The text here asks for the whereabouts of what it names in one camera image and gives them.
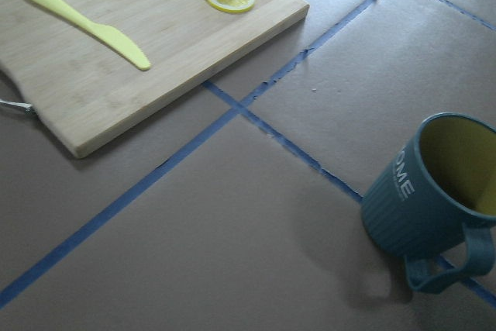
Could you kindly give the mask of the blue ceramic mug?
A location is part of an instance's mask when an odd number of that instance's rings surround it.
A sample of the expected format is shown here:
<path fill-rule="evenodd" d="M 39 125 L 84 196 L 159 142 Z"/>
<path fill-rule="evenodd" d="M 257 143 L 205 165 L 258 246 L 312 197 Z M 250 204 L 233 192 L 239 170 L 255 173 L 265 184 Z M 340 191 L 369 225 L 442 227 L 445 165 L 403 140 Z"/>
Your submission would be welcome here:
<path fill-rule="evenodd" d="M 495 129 L 456 113 L 425 119 L 361 202 L 369 237 L 439 294 L 495 263 Z"/>

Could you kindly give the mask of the brown paper table cover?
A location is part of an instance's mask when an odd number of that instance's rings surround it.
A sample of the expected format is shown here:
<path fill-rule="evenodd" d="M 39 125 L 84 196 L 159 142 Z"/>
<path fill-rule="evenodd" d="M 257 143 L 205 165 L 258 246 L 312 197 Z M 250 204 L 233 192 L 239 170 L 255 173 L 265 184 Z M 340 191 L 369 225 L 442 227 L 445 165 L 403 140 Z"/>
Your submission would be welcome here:
<path fill-rule="evenodd" d="M 412 292 L 359 200 L 437 112 L 495 122 L 495 0 L 306 19 L 83 160 L 1 111 L 3 330 L 493 330 L 495 276 Z"/>

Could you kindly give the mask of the lemon slice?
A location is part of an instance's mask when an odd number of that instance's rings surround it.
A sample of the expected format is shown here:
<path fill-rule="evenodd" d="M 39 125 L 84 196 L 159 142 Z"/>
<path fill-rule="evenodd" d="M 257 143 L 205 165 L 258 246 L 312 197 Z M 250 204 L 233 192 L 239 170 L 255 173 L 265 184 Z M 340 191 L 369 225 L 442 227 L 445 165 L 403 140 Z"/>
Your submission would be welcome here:
<path fill-rule="evenodd" d="M 228 13 L 248 12 L 256 0 L 206 0 L 213 8 Z"/>

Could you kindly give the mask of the bamboo cutting board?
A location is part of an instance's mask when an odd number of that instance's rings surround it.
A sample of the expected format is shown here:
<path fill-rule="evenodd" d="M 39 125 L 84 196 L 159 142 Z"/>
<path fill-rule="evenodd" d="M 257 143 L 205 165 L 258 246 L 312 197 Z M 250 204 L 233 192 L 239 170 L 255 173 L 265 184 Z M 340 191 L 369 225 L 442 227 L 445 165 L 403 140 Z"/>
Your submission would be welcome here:
<path fill-rule="evenodd" d="M 1 68 L 86 157 L 303 19 L 304 0 L 1 0 Z"/>

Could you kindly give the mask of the yellow plastic knife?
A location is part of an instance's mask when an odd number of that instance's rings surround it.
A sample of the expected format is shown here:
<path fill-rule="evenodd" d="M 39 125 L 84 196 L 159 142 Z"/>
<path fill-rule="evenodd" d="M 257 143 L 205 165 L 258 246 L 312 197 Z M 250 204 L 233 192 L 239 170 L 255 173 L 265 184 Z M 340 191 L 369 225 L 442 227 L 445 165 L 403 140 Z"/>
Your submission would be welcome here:
<path fill-rule="evenodd" d="M 113 26 L 91 21 L 64 0 L 30 0 L 83 29 L 91 36 L 103 42 L 106 46 L 124 57 L 141 71 L 151 68 L 151 63 L 145 53 L 127 35 Z"/>

